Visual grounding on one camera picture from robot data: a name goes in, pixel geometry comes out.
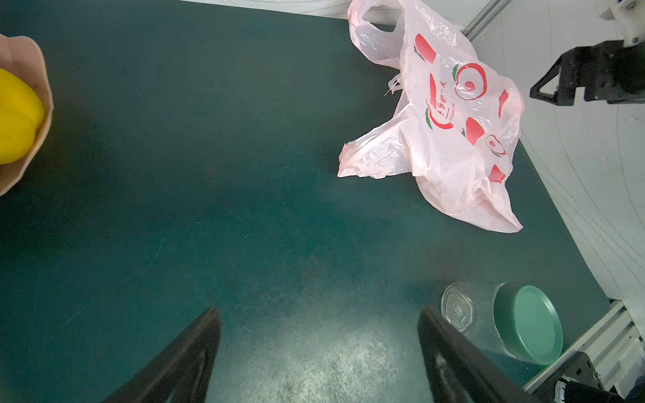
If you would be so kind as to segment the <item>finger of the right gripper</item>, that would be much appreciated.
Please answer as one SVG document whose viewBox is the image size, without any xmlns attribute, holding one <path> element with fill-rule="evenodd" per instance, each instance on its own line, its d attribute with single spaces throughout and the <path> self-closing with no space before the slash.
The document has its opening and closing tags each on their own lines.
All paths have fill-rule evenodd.
<svg viewBox="0 0 645 403">
<path fill-rule="evenodd" d="M 529 97 L 554 106 L 573 106 L 577 89 L 585 86 L 585 62 L 582 48 L 568 50 L 530 88 Z"/>
</svg>

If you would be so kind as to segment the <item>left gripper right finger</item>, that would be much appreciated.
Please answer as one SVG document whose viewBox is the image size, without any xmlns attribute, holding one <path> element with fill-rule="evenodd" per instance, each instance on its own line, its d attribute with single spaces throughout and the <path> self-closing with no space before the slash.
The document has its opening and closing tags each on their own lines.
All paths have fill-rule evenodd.
<svg viewBox="0 0 645 403">
<path fill-rule="evenodd" d="M 528 402 L 529 394 L 431 307 L 418 319 L 418 337 L 435 402 Z"/>
</svg>

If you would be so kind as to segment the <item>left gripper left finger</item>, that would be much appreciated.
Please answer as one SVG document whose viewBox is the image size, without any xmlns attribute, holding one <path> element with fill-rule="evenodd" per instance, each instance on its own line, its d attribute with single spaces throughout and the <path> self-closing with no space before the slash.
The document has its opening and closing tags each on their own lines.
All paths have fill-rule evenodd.
<svg viewBox="0 0 645 403">
<path fill-rule="evenodd" d="M 107 402 L 203 402 L 222 332 L 217 309 L 208 308 Z"/>
</svg>

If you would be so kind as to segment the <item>pink plastic bag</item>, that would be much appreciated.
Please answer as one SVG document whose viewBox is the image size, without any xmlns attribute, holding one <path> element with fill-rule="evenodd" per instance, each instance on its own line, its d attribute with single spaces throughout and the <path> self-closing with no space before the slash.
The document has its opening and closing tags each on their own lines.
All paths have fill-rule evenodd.
<svg viewBox="0 0 645 403">
<path fill-rule="evenodd" d="M 521 92 L 425 3 L 397 1 L 393 31 L 366 19 L 375 6 L 349 5 L 349 35 L 367 60 L 396 69 L 388 86 L 401 97 L 389 121 L 344 145 L 339 176 L 409 173 L 441 213 L 488 231 L 520 231 L 505 184 L 520 138 Z"/>
</svg>

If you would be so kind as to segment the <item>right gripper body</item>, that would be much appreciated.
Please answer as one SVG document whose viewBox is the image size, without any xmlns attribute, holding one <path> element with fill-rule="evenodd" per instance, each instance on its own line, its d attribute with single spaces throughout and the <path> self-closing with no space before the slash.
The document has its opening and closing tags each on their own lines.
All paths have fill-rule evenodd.
<svg viewBox="0 0 645 403">
<path fill-rule="evenodd" d="M 619 40 L 578 47 L 577 87 L 584 100 L 608 104 L 644 104 L 644 43 L 624 47 Z"/>
</svg>

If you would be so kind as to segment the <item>clear jar green lid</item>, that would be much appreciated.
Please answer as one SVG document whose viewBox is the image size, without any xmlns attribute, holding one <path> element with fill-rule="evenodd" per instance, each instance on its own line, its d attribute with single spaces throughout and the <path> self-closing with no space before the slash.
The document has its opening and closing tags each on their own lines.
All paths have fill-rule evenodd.
<svg viewBox="0 0 645 403">
<path fill-rule="evenodd" d="M 533 285 L 455 282 L 440 306 L 443 318 L 478 349 L 542 366 L 562 354 L 559 314 Z"/>
</svg>

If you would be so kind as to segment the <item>pink fruit bowl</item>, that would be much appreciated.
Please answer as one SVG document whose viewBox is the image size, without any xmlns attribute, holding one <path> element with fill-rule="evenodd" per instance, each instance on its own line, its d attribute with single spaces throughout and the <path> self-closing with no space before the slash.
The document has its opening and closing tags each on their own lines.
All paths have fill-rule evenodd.
<svg viewBox="0 0 645 403">
<path fill-rule="evenodd" d="M 1 37 L 1 193 L 23 177 L 52 123 L 45 58 L 26 36 Z"/>
</svg>

